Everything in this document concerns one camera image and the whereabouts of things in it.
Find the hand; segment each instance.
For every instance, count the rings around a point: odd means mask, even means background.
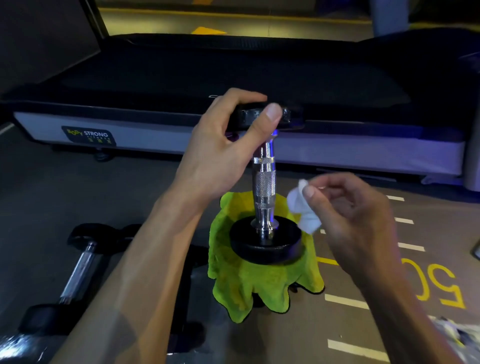
[[[403,275],[386,196],[351,173],[318,176],[302,192],[322,222],[335,259],[356,283],[366,275]]]
[[[228,120],[238,104],[264,102],[267,96],[231,88],[217,97],[192,132],[173,186],[206,205],[240,179],[254,151],[273,133],[282,109],[270,104],[236,142],[225,137]]]

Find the white tissue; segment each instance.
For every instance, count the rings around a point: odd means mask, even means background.
[[[288,193],[287,205],[294,214],[301,214],[298,227],[307,234],[313,234],[321,225],[317,215],[308,206],[305,197],[303,197],[303,188],[308,184],[306,180],[299,180],[299,185]]]

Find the forearm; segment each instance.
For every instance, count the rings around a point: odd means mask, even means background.
[[[181,272],[201,212],[174,190],[157,201],[53,363],[165,360]]]
[[[395,364],[462,363],[424,313],[402,273],[389,267],[357,282]]]

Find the person's left hand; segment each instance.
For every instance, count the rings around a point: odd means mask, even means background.
[[[268,105],[236,142],[225,137],[230,115],[238,104],[266,100],[265,95],[236,88],[217,97],[193,129],[172,187],[203,206],[230,190],[255,150],[277,127],[282,109]]]

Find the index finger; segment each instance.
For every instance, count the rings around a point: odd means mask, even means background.
[[[221,98],[216,99],[215,104],[208,109],[207,113],[211,122],[224,124],[238,104],[250,102],[267,101],[267,96],[258,92],[241,90],[239,88],[229,89]]]
[[[321,174],[309,181],[309,184],[318,188],[341,188],[359,202],[372,187],[353,173]]]

